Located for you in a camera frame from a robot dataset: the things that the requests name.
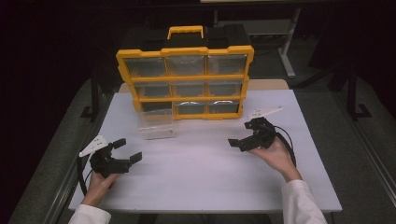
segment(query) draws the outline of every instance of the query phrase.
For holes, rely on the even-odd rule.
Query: wire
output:
[[[82,158],[79,156],[77,157],[77,171],[78,171],[78,182],[79,185],[81,186],[81,191],[85,196],[87,194],[87,186],[85,185],[84,176],[82,175]]]
[[[290,141],[290,147],[291,147],[292,150],[294,150],[293,142],[291,141],[291,137],[290,137],[290,135],[288,134],[288,132],[286,132],[286,130],[284,130],[284,129],[281,128],[281,127],[278,127],[278,126],[274,126],[274,127],[275,127],[275,128],[278,128],[278,129],[280,129],[280,130],[282,130],[282,131],[288,136],[289,141]]]
[[[87,184],[87,179],[90,176],[90,174],[92,173],[92,169],[90,170],[90,172],[87,174],[87,176],[84,179],[84,184]]]

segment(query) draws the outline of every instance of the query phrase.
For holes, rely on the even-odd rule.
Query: human hand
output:
[[[92,171],[90,186],[81,203],[97,207],[120,175],[112,174],[104,178],[101,174]]]
[[[253,148],[249,152],[262,158],[269,166],[279,171],[286,182],[294,179],[302,179],[300,172],[291,161],[288,150],[278,137],[275,137],[270,147]]]

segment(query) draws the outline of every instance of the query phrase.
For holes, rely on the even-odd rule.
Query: black cable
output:
[[[278,129],[280,129],[280,130],[282,130],[282,131],[288,136],[288,138],[289,138],[289,140],[290,140],[290,147],[291,147],[291,149],[294,150],[293,142],[291,141],[291,137],[290,137],[290,135],[288,134],[288,132],[286,132],[286,130],[284,130],[284,129],[281,128],[281,127],[278,127],[278,126],[274,126],[274,127],[275,127],[275,128],[278,128]]]
[[[286,139],[283,137],[282,134],[276,133],[276,136],[283,142],[283,144],[285,145],[286,149],[288,150],[288,152],[290,154],[291,161],[293,162],[294,166],[297,167],[297,161],[296,161],[296,157],[294,155],[293,142],[291,141],[290,135],[284,129],[282,129],[282,128],[278,127],[278,126],[274,126],[274,127],[282,130],[288,136],[288,138],[290,140],[290,145],[288,144],[288,142],[286,141]]]
[[[87,176],[84,179],[84,184],[87,184],[87,179],[90,176],[90,174],[92,173],[92,169],[90,170],[90,172],[87,174]]]
[[[85,185],[84,176],[82,175],[82,158],[80,156],[77,157],[77,173],[78,173],[78,182],[81,186],[81,191],[84,196],[87,194],[87,186]]]

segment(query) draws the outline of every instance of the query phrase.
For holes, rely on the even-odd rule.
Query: clear plastic drawer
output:
[[[134,88],[140,98],[161,98],[170,96],[168,82],[136,82],[134,83]]]
[[[205,101],[176,101],[175,108],[179,115],[204,114]]]
[[[209,75],[244,74],[246,60],[246,54],[208,55],[207,73]]]
[[[241,94],[242,79],[223,79],[207,81],[209,96],[232,96]]]
[[[140,112],[137,130],[144,139],[174,137],[175,126],[173,109]]]
[[[132,77],[165,77],[163,58],[127,58],[126,66]]]
[[[191,96],[204,96],[205,94],[205,81],[172,81],[171,90],[174,96],[191,97]]]
[[[203,76],[205,56],[183,55],[165,58],[169,76]]]
[[[208,113],[237,113],[239,107],[239,100],[218,100],[208,101]]]

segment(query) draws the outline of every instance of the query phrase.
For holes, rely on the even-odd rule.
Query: white sleeve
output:
[[[285,224],[327,223],[314,195],[303,180],[292,180],[282,188]]]
[[[70,218],[69,224],[108,224],[110,222],[110,219],[111,215],[107,211],[89,205],[81,204],[76,209],[76,212],[72,216],[72,218]]]

